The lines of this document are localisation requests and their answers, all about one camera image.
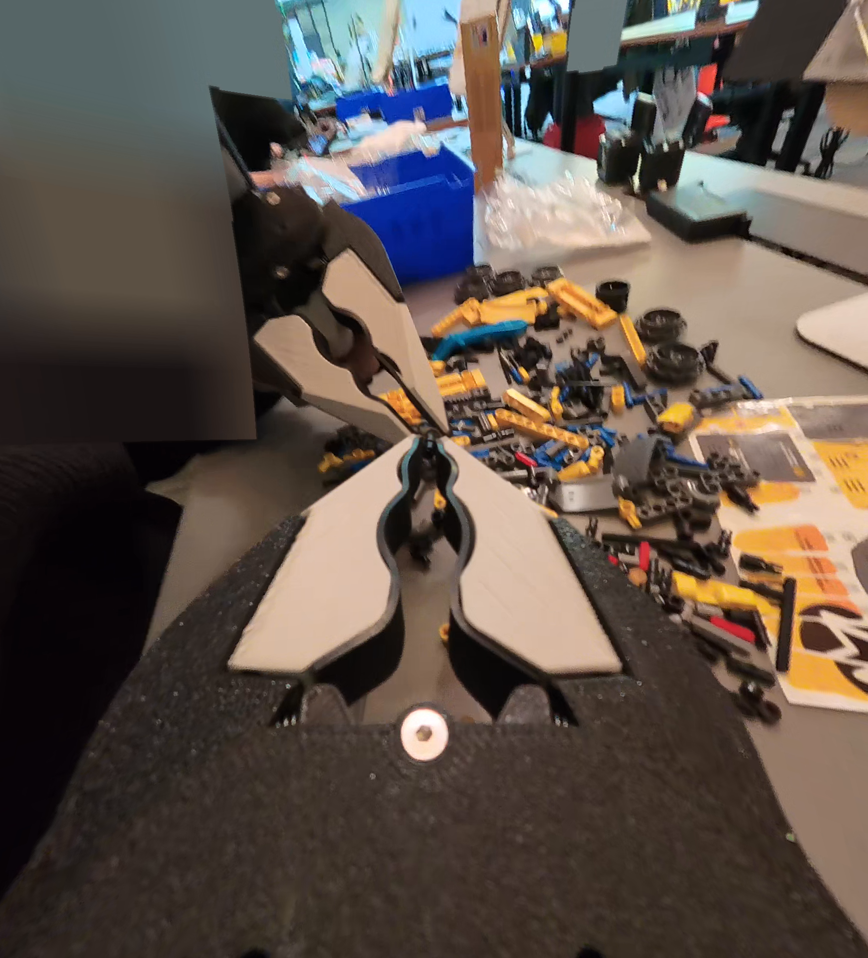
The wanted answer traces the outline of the teal curved panel piece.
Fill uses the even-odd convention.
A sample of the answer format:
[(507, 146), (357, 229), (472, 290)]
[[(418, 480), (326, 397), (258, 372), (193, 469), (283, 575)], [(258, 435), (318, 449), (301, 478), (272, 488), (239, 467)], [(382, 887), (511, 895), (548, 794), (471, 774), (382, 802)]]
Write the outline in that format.
[(440, 338), (430, 353), (433, 361), (447, 361), (468, 350), (492, 349), (497, 344), (519, 341), (531, 332), (533, 325), (522, 320), (507, 320), (451, 333)]

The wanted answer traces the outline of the brown cardboard box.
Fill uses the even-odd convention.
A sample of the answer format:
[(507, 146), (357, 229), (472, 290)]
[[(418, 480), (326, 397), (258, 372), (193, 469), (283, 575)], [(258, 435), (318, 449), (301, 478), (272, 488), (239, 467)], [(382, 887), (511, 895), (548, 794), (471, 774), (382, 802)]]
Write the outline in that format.
[(466, 106), (474, 190), (486, 195), (512, 155), (513, 136), (504, 119), (502, 40), (510, 3), (463, 2), (451, 72), (454, 95)]

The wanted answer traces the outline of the crumpled plastic bags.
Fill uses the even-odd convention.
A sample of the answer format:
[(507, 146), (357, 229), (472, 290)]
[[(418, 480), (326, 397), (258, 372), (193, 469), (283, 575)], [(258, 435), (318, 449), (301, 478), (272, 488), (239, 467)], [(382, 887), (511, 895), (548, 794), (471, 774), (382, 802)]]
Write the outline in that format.
[(333, 152), (328, 147), (315, 151), (272, 146), (268, 169), (251, 174), (251, 179), (257, 191), (297, 187), (320, 205), (331, 200), (348, 204), (405, 185), (408, 174), (396, 172), (395, 161), (428, 160), (439, 150), (424, 123), (397, 122)]

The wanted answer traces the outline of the person's left forearm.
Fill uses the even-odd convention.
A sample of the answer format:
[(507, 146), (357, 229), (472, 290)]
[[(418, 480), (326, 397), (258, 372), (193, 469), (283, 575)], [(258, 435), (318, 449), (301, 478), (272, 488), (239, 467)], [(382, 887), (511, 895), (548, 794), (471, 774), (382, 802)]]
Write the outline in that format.
[(123, 444), (0, 448), (0, 900), (141, 655), (180, 514)]

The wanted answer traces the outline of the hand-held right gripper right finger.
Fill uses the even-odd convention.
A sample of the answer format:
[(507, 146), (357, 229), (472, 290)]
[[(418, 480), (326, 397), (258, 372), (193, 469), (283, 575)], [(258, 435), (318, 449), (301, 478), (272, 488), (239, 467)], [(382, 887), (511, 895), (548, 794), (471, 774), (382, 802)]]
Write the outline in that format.
[(620, 654), (546, 513), (452, 441), (435, 449), (456, 556), (452, 611), (464, 632), (540, 680), (621, 674)]

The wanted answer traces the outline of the blue storage bin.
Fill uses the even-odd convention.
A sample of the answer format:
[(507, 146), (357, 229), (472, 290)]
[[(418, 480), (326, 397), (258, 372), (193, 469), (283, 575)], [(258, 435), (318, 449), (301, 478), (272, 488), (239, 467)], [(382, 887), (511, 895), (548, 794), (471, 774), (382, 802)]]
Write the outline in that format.
[(363, 89), (342, 95), (335, 102), (335, 118), (348, 123), (364, 112), (380, 113), (388, 124), (414, 121), (417, 111), (426, 121), (451, 117), (454, 96), (446, 82), (430, 82), (420, 87), (394, 90)]

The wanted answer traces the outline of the black pin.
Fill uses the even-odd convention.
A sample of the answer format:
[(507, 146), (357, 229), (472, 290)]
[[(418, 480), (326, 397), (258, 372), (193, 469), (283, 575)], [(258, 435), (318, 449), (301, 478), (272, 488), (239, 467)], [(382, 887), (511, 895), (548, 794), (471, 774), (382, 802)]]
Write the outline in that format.
[(417, 449), (412, 457), (412, 468), (424, 485), (437, 486), (440, 476), (440, 433), (432, 426), (426, 427), (419, 436)]

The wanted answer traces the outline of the background office desk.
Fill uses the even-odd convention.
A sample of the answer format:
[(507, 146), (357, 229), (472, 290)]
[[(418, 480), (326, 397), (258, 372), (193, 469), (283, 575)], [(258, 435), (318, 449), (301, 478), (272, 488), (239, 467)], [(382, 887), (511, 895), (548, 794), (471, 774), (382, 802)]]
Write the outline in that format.
[[(660, 17), (621, 31), (620, 71), (640, 71), (647, 80), (664, 64), (679, 68), (717, 69), (715, 88), (725, 78), (725, 69), (739, 44), (739, 38), (754, 22), (759, 2), (699, 2), (696, 6)], [(787, 126), (787, 134), (778, 151), (773, 143), (784, 112), (766, 105), (760, 113), (763, 130), (758, 133), (757, 153), (749, 160), (765, 166), (772, 162), (777, 171), (792, 173), (801, 168), (810, 171), (804, 152), (824, 102), (820, 83), (808, 83), (797, 93)]]

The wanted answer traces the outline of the yellow and grey sticker sheet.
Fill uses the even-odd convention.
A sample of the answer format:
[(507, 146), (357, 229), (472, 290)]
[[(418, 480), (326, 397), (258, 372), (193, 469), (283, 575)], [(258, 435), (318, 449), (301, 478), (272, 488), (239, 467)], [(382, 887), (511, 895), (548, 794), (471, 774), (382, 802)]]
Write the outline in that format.
[(691, 435), (760, 474), (756, 512), (724, 502), (735, 559), (782, 573), (740, 571), (780, 589), (796, 581), (789, 664), (792, 705), (868, 715), (868, 397), (739, 403)]

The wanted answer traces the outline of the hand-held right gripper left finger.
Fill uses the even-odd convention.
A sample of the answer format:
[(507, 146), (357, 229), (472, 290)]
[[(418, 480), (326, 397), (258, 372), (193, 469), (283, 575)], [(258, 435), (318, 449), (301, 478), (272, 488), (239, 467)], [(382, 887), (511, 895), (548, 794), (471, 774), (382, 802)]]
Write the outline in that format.
[(228, 669), (312, 678), (389, 621), (394, 573), (379, 545), (409, 439), (302, 514), (302, 525), (228, 658)]

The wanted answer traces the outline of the black power adapter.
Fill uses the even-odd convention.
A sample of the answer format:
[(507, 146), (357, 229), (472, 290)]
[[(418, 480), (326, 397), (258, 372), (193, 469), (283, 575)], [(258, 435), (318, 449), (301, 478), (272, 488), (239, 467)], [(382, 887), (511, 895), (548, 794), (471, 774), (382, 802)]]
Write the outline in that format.
[(651, 191), (644, 196), (644, 205), (652, 220), (686, 243), (750, 237), (751, 218), (745, 207), (703, 183)]

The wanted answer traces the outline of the black desktop equipment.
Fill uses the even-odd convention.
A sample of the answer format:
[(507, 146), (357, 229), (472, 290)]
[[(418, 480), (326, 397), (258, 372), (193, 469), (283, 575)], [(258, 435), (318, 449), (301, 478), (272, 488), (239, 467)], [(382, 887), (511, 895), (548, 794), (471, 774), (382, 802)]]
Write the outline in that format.
[(681, 135), (673, 140), (653, 137), (658, 106), (653, 95), (639, 93), (632, 125), (606, 131), (600, 137), (598, 171), (607, 186), (629, 188), (632, 196), (675, 188), (686, 152), (703, 136), (713, 115), (710, 97), (697, 94), (691, 102)]

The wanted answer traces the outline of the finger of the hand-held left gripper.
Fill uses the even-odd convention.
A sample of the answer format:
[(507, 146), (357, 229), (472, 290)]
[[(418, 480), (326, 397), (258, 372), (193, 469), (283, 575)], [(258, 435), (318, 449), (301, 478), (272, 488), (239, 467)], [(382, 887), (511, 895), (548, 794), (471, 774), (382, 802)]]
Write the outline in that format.
[(278, 391), (345, 425), (396, 445), (412, 437), (410, 425), (384, 401), (358, 384), (354, 375), (319, 349), (314, 329), (301, 316), (268, 320), (253, 336), (266, 365), (280, 377)]
[(447, 435), (448, 421), (409, 307), (359, 257), (346, 249), (324, 272), (321, 294), (332, 310), (361, 329), (383, 368), (400, 384), (428, 425)]

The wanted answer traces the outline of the clear plastic bags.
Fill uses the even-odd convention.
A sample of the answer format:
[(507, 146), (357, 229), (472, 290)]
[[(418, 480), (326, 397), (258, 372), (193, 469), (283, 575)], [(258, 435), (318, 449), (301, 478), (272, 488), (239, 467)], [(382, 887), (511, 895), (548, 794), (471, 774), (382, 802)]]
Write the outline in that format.
[(502, 174), (477, 211), (482, 238), (497, 253), (570, 255), (651, 243), (647, 228), (621, 199), (573, 174), (542, 184)]

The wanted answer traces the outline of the blue bin with square tag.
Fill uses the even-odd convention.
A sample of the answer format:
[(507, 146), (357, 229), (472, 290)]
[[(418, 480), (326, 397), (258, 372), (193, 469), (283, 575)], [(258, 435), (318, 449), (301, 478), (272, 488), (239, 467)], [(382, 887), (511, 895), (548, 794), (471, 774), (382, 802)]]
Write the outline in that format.
[(379, 237), (401, 285), (456, 275), (474, 263), (474, 170), (440, 145), (350, 165), (365, 195), (343, 207)]

